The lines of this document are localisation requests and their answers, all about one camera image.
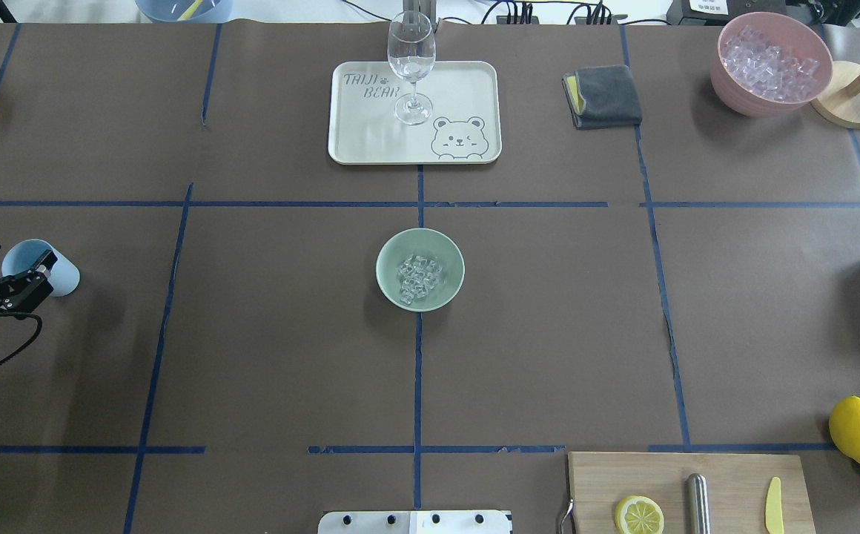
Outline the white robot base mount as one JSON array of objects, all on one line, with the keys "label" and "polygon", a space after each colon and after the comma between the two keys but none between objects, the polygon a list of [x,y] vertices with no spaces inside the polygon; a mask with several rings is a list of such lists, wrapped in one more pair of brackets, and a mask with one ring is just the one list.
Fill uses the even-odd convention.
[{"label": "white robot base mount", "polygon": [[332,511],[318,533],[512,533],[512,515],[502,510]]}]

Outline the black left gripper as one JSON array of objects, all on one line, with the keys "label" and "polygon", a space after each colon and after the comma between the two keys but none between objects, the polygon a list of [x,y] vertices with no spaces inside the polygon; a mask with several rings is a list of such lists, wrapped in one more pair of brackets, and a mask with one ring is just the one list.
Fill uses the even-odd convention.
[{"label": "black left gripper", "polygon": [[33,312],[55,288],[53,249],[10,249],[1,263],[0,312]]}]

